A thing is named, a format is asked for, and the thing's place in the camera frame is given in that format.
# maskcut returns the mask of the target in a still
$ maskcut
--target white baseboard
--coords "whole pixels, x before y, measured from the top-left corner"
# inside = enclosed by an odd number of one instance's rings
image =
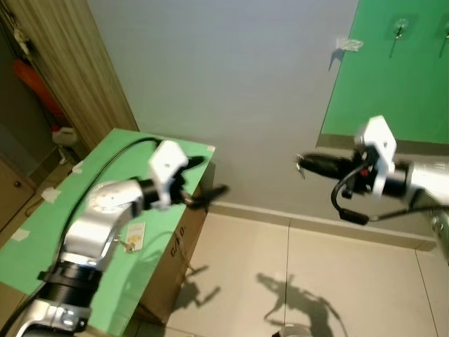
[[[245,218],[249,220],[273,223],[275,225],[291,226],[301,230],[310,230],[325,234],[349,237],[352,239],[389,244],[404,248],[430,251],[436,247],[433,237],[424,235],[408,234],[383,230],[380,228],[361,227],[343,221],[328,220],[313,216],[302,216],[299,214],[284,213],[258,207],[232,204],[229,202],[215,202],[209,208],[211,213]]]

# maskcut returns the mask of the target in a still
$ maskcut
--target green board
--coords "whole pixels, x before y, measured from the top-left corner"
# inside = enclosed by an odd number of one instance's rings
[[[406,19],[401,39],[395,24]],[[383,115],[399,140],[449,143],[447,0],[359,0],[324,134],[352,136]]]
[[[0,270],[7,271],[1,273],[0,282],[28,294],[35,290],[40,283],[37,275],[51,264],[64,222],[83,190],[115,152],[145,136],[148,135],[116,129],[88,155],[81,166],[82,173],[72,173],[58,187],[62,192],[55,203],[44,202],[22,225],[22,229],[29,230],[29,236],[20,242],[9,240],[0,251]],[[213,149],[203,144],[176,141],[187,156],[206,158],[202,165],[183,173],[187,181],[185,190],[193,193]],[[147,162],[154,150],[153,142],[130,148],[104,172],[98,182],[147,177]],[[122,335],[184,209],[185,206],[177,205],[165,212],[147,211],[131,222],[146,222],[143,249],[131,254],[120,247],[116,250],[92,302],[91,326],[113,336]]]

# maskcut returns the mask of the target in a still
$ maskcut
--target green wall panel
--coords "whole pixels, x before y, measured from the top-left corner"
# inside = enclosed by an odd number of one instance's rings
[[[354,135],[384,115],[395,137],[449,143],[447,0],[360,0],[322,133]],[[394,23],[408,26],[394,43]]]

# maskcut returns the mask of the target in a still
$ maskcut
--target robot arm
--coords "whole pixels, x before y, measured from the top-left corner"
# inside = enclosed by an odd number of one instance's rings
[[[16,337],[72,336],[86,329],[90,304],[119,244],[121,228],[149,209],[172,204],[206,206],[222,186],[200,198],[182,190],[181,173],[197,164],[177,143],[163,141],[149,161],[151,179],[102,183],[88,194],[85,211],[71,224],[55,267],[41,272],[44,286],[25,311]]]
[[[327,154],[298,155],[296,166],[328,178],[338,179],[331,194],[340,218],[365,225],[408,213],[423,212],[446,260],[449,261],[449,165],[394,163],[396,141],[382,116],[370,119],[355,136],[351,159]],[[400,199],[407,208],[381,216],[367,216],[338,205],[337,196],[351,199],[353,193]]]

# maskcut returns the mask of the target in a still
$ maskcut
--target white sticker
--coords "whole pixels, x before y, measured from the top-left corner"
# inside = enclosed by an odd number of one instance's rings
[[[139,251],[143,247],[143,236],[145,234],[145,223],[134,223],[128,226],[126,243],[133,244],[133,251]]]
[[[81,160],[77,165],[73,166],[72,172],[73,173],[83,173],[83,169],[81,168],[81,165],[84,163],[84,160]]]
[[[22,228],[19,228],[13,235],[11,235],[11,239],[15,241],[22,241],[23,239],[28,238],[28,235],[29,230],[23,230]]]
[[[359,40],[351,40],[345,37],[339,37],[337,39],[337,49],[343,51],[358,51],[363,46],[363,42]]]
[[[55,190],[53,187],[47,187],[41,194],[42,199],[45,201],[54,204],[58,195],[61,194],[61,191]]]

